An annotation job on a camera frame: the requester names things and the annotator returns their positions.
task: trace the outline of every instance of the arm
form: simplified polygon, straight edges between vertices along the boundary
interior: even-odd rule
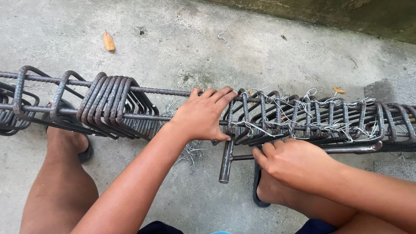
[[[131,161],[84,215],[72,233],[136,233],[185,145],[195,139],[230,140],[219,129],[220,114],[237,96],[231,87],[218,92],[192,89],[147,146]]]
[[[262,150],[253,149],[258,164],[286,185],[416,232],[416,183],[347,166],[301,140],[266,143]]]

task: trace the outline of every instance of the concrete wall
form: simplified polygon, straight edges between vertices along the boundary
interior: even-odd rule
[[[416,0],[208,0],[416,44]]]

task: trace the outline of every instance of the sandal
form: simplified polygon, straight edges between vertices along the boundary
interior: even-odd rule
[[[259,186],[261,178],[261,167],[260,165],[255,161],[254,162],[254,182],[253,182],[253,200],[256,205],[258,205],[261,208],[266,208],[270,206],[270,203],[265,203],[260,201],[259,197],[257,196],[257,187]]]
[[[58,109],[61,109],[61,108],[73,109],[73,106],[68,101],[66,101],[64,99],[61,99],[61,101],[59,102],[59,105],[58,105]],[[68,121],[72,124],[82,126],[82,123],[80,121],[78,121],[77,118],[74,115],[58,113],[57,116],[61,120]],[[42,120],[51,122],[51,118],[50,118],[49,113],[43,113]],[[88,148],[84,152],[81,152],[81,153],[78,154],[78,159],[79,159],[80,163],[84,163],[84,162],[88,161],[91,158],[92,153],[93,153],[93,148],[91,146],[91,142],[89,141],[88,136],[86,134],[83,134],[83,135],[88,139]]]

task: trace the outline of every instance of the hand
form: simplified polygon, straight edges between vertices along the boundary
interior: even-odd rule
[[[230,136],[220,130],[218,124],[221,112],[237,96],[233,88],[226,86],[218,91],[207,89],[201,96],[202,89],[193,88],[188,100],[176,111],[167,123],[176,131],[191,140],[230,140]]]
[[[293,138],[265,143],[262,150],[253,148],[252,154],[267,173],[291,188],[314,194],[343,165],[318,146]]]

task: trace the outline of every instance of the left hand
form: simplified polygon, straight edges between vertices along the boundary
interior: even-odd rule
[[[188,100],[176,111],[166,124],[175,131],[184,134],[187,140],[230,140],[230,136],[221,132],[220,115],[224,108],[237,96],[233,88],[226,86],[220,90],[193,88]]]

